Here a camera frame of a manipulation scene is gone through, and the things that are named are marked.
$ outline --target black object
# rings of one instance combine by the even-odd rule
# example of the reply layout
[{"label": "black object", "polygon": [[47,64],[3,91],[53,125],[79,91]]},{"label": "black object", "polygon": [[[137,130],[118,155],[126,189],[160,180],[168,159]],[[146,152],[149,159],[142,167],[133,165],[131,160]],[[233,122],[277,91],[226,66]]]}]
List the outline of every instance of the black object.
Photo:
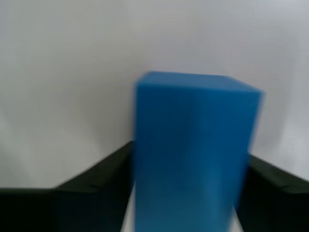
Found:
[{"label": "black object", "polygon": [[[0,231],[120,232],[132,142],[53,189],[0,189]],[[308,232],[309,183],[252,156],[237,210],[244,232]]]},{"label": "black object", "polygon": [[132,184],[132,142],[53,189],[0,189],[0,231],[119,232]]},{"label": "black object", "polygon": [[252,156],[237,215],[244,232],[308,232],[309,183]]}]

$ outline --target blue foam block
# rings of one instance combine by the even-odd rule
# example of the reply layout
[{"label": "blue foam block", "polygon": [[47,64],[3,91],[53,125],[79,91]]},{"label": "blue foam block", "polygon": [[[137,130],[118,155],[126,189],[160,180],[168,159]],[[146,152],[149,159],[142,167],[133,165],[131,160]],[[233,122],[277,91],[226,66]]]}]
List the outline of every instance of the blue foam block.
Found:
[{"label": "blue foam block", "polygon": [[225,232],[261,92],[233,78],[150,72],[137,83],[136,232]]}]

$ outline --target blue block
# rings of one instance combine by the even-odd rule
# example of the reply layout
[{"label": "blue block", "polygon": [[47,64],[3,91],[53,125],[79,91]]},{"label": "blue block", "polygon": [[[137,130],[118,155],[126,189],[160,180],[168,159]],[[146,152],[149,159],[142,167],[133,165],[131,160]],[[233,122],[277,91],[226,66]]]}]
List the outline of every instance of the blue block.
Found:
[{"label": "blue block", "polygon": [[225,232],[261,92],[226,76],[150,72],[137,83],[135,232]]}]

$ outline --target white surface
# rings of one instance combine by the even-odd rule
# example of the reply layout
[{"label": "white surface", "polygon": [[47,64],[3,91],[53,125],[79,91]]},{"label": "white surface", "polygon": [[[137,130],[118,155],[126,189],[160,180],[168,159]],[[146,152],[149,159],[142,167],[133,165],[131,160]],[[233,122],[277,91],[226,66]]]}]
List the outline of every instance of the white surface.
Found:
[{"label": "white surface", "polygon": [[[134,202],[135,201],[135,188],[129,199],[128,207],[126,209],[125,219],[122,225],[121,232],[134,232]],[[241,225],[238,221],[236,213],[231,223],[230,232],[243,232]]]},{"label": "white surface", "polygon": [[266,92],[251,151],[309,180],[309,2],[128,0],[153,70],[230,75]]},{"label": "white surface", "polygon": [[1,1],[0,187],[52,187],[130,140],[131,84],[145,60],[263,89],[253,154],[309,180],[308,9],[306,0]]},{"label": "white surface", "polygon": [[146,68],[123,0],[2,0],[0,187],[52,187],[131,140]]}]

